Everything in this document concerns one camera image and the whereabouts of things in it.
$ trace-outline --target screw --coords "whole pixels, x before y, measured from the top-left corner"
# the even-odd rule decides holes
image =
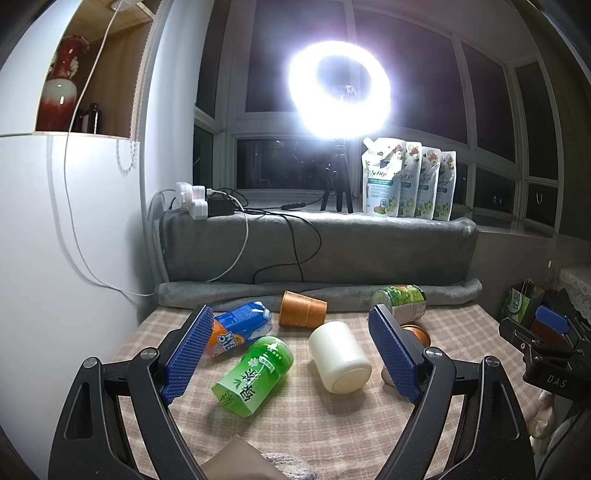
[[[499,362],[499,359],[495,356],[487,356],[485,362],[489,367],[492,368],[496,368],[501,364],[501,362]]]
[[[142,360],[150,360],[156,356],[156,350],[153,348],[145,348],[141,351],[140,357]]]
[[[443,352],[439,348],[427,348],[425,351],[429,358],[439,359],[443,356]]]
[[[95,357],[93,357],[93,356],[90,356],[90,357],[88,357],[86,360],[84,360],[84,362],[82,363],[82,366],[83,366],[84,368],[92,368],[92,367],[94,367],[94,366],[95,366],[97,363],[98,363],[98,360],[97,360]]]

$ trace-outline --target black cable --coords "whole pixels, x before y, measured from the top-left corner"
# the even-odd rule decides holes
[[[552,455],[554,453],[554,451],[558,448],[558,445],[560,445],[560,443],[566,438],[566,436],[574,428],[575,424],[579,421],[579,418],[581,418],[581,415],[583,414],[584,411],[585,411],[585,409],[581,408],[581,411],[579,413],[577,413],[577,416],[574,418],[573,422],[569,425],[569,428],[566,429],[566,432],[564,432],[564,435],[562,435],[562,437],[560,437],[558,439],[558,441],[556,441],[554,446],[546,454],[546,456],[544,457],[544,460],[542,461],[542,464],[540,465],[540,470],[538,470],[538,474],[535,476],[535,480],[540,480],[540,475],[542,474],[542,470],[544,469],[546,462],[548,461],[548,458],[550,458],[550,455]]]
[[[290,227],[290,233],[291,233],[291,240],[293,243],[293,247],[294,247],[294,255],[295,255],[295,259],[296,262],[295,263],[281,263],[281,264],[274,264],[274,265],[268,265],[267,267],[262,267],[259,268],[256,272],[254,272],[254,274],[252,275],[252,283],[255,284],[256,283],[256,276],[257,274],[259,274],[260,272],[264,271],[264,270],[269,270],[271,268],[276,268],[276,267],[292,267],[293,265],[297,265],[298,269],[300,270],[300,275],[301,275],[301,280],[302,283],[304,282],[304,273],[303,270],[301,268],[302,264],[306,263],[307,261],[312,260],[312,258],[314,258],[318,252],[320,251],[320,249],[322,248],[322,236],[320,234],[320,232],[318,231],[318,229],[312,224],[310,223],[308,220],[306,220],[305,218],[299,217],[297,215],[290,215],[289,213],[279,213],[279,212],[269,212],[266,209],[247,209],[246,212],[250,215],[274,215],[274,216],[280,216],[283,219],[285,219],[285,221],[288,223],[288,226]],[[287,217],[292,217],[292,218],[296,218],[298,220],[301,220],[302,222],[310,225],[313,230],[316,232],[316,235],[318,236],[318,247],[316,248],[316,250],[314,251],[314,253],[312,253],[308,258],[306,258],[305,260],[300,261],[299,259],[299,255],[297,253],[297,247],[296,247],[296,237],[293,231],[293,228],[291,226],[291,222],[287,219]]]
[[[246,198],[246,196],[244,194],[240,193],[237,190],[231,189],[230,187],[222,187],[222,188],[220,188],[220,192],[224,192],[225,193],[225,190],[230,190],[230,192],[235,193],[236,195],[242,197],[244,199],[244,201],[246,202],[242,206],[243,207],[248,207],[248,205],[249,205],[250,202],[248,201],[248,199]]]

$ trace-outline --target white wall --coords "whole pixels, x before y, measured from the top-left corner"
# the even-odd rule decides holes
[[[0,70],[0,135],[35,131],[51,59],[82,0],[56,0],[33,23]]]
[[[531,278],[539,287],[546,287],[556,239],[482,230],[479,227],[467,277],[480,280],[482,293],[477,303],[497,318],[510,286]]]
[[[84,278],[64,193],[64,140],[0,138],[0,424],[42,480],[81,362],[91,355],[109,361],[151,307]],[[124,176],[118,156],[126,168],[129,141],[71,137],[67,178],[76,230],[99,278],[150,293],[139,169]]]
[[[193,181],[193,122],[197,84],[213,0],[174,0],[156,55],[146,118],[143,201]],[[152,245],[151,227],[146,228]],[[155,281],[157,260],[150,251]]]

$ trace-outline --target green bag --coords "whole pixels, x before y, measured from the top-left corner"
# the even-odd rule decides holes
[[[544,290],[535,286],[529,278],[523,283],[513,285],[507,292],[499,321],[510,318],[530,328],[543,296]]]

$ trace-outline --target cable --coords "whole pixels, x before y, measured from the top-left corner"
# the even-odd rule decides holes
[[[72,114],[72,120],[70,121],[70,128],[68,128],[68,133],[66,135],[66,144],[64,146],[64,190],[66,192],[66,199],[67,199],[67,202],[68,202],[68,210],[70,212],[70,223],[72,225],[72,234],[74,236],[74,243],[76,244],[76,249],[78,250],[78,254],[80,255],[80,259],[82,260],[82,263],[84,263],[84,266],[88,270],[88,273],[90,274],[90,276],[92,278],[94,278],[94,281],[91,280],[91,282],[94,283],[94,284],[96,284],[96,285],[98,285],[99,287],[109,288],[111,290],[115,290],[115,291],[118,291],[120,293],[124,293],[124,294],[127,294],[127,295],[135,295],[137,297],[151,297],[151,296],[154,295],[154,293],[136,293],[136,292],[133,292],[133,291],[128,291],[128,290],[124,290],[122,288],[114,287],[113,285],[110,285],[107,282],[102,281],[90,269],[90,267],[88,265],[88,262],[86,261],[86,259],[84,258],[84,255],[82,254],[82,249],[80,248],[80,242],[78,241],[78,236],[76,235],[76,226],[74,224],[74,213],[72,212],[72,201],[70,200],[70,192],[68,190],[68,181],[67,181],[67,173],[66,173],[66,160],[67,160],[67,152],[68,152],[68,143],[69,143],[69,140],[70,140],[70,134],[72,133],[72,128],[74,127],[74,120],[76,119],[76,112],[80,108],[80,104],[82,102],[82,99],[84,98],[84,95],[86,93],[86,90],[88,89],[88,85],[90,84],[90,79],[92,78],[92,75],[95,72],[96,65],[98,64],[99,59],[100,59],[100,55],[103,53],[103,48],[105,48],[105,43],[107,41],[107,36],[109,35],[109,32],[111,30],[111,26],[113,26],[113,22],[115,21],[115,18],[117,17],[117,13],[119,13],[119,8],[121,7],[122,4],[123,4],[123,2],[120,2],[119,5],[117,5],[117,9],[113,13],[113,16],[111,17],[111,21],[109,22],[109,25],[107,25],[107,29],[105,30],[105,36],[103,37],[103,41],[100,44],[99,51],[96,54],[95,62],[92,65],[92,68],[90,69],[90,73],[88,75],[88,79],[86,80],[86,83],[84,85],[84,88],[82,89],[82,92],[80,93],[80,97],[78,98],[78,102],[76,103],[76,107],[74,107],[74,112]]]
[[[562,437],[560,437],[558,439],[558,441],[556,441],[554,446],[546,454],[546,456],[544,457],[544,460],[542,461],[542,464],[540,465],[540,469],[538,470],[538,474],[536,475],[535,480],[540,480],[540,476],[542,475],[542,470],[544,469],[546,462],[548,461],[548,458],[550,458],[550,455],[552,455],[554,453],[554,451],[558,448],[558,445],[560,445],[560,443],[566,438],[566,436],[574,428],[575,424],[579,421],[579,418],[581,418],[581,415],[583,414],[584,411],[585,411],[585,409],[581,408],[581,411],[579,413],[577,413],[577,416],[574,418],[573,422],[569,425],[569,428],[566,429],[566,432],[564,432],[564,435],[562,435]]]
[[[221,194],[225,194],[228,196],[228,198],[232,199],[232,201],[238,205],[238,208],[240,208],[240,210],[242,210],[242,213],[244,214],[244,220],[246,222],[246,236],[244,237],[244,243],[242,244],[242,248],[240,249],[240,253],[238,254],[238,256],[236,257],[236,260],[234,260],[234,263],[232,265],[230,265],[230,267],[221,275],[218,275],[215,278],[212,278],[211,280],[206,280],[206,283],[212,282],[212,281],[216,281],[219,278],[222,278],[226,273],[228,273],[231,269],[234,268],[234,265],[236,265],[238,263],[238,260],[240,260],[240,257],[242,256],[242,254],[244,253],[244,249],[246,247],[246,242],[248,242],[248,216],[246,215],[246,211],[244,210],[244,207],[242,206],[242,204],[236,200],[235,197],[233,197],[232,195],[227,194],[226,192],[220,192],[219,190],[212,190],[213,193],[221,193]]]
[[[220,189],[220,191],[221,192],[224,192],[224,193],[226,193],[226,190],[230,190],[230,192],[235,193],[236,195],[240,195],[244,199],[244,202],[245,202],[245,204],[242,205],[242,206],[243,207],[248,207],[248,205],[249,205],[250,202],[248,201],[248,199],[246,198],[246,196],[244,194],[240,193],[237,190],[231,189],[230,187],[222,187]]]
[[[264,270],[269,270],[271,268],[276,268],[276,267],[292,267],[293,265],[297,265],[298,266],[298,269],[300,270],[301,280],[302,280],[302,283],[303,283],[304,282],[304,273],[303,273],[303,270],[301,268],[301,265],[304,264],[304,263],[306,263],[307,261],[312,260],[312,258],[314,258],[318,254],[318,252],[320,251],[320,249],[322,248],[322,236],[321,236],[320,232],[318,231],[318,229],[312,223],[310,223],[308,220],[306,220],[305,218],[299,217],[297,215],[290,215],[289,213],[269,212],[266,209],[248,209],[247,211],[251,215],[263,215],[263,216],[264,215],[274,215],[274,216],[280,216],[283,219],[285,219],[285,221],[288,222],[288,225],[290,227],[291,240],[292,240],[292,243],[293,243],[294,255],[295,255],[295,258],[296,258],[296,263],[293,263],[293,262],[292,263],[280,263],[280,264],[274,264],[274,265],[269,265],[267,267],[259,268],[252,275],[252,283],[253,284],[256,283],[256,276],[260,272],[262,272]],[[293,228],[291,227],[291,222],[289,222],[289,220],[287,219],[287,217],[296,218],[296,219],[301,220],[302,222],[310,225],[312,227],[312,229],[316,232],[316,235],[318,236],[318,240],[319,240],[318,247],[316,248],[316,250],[314,251],[314,253],[312,253],[305,260],[302,260],[302,261],[299,260],[299,256],[298,256],[297,248],[296,248],[296,243],[295,243],[296,242],[295,235],[294,235],[294,232],[293,232]]]

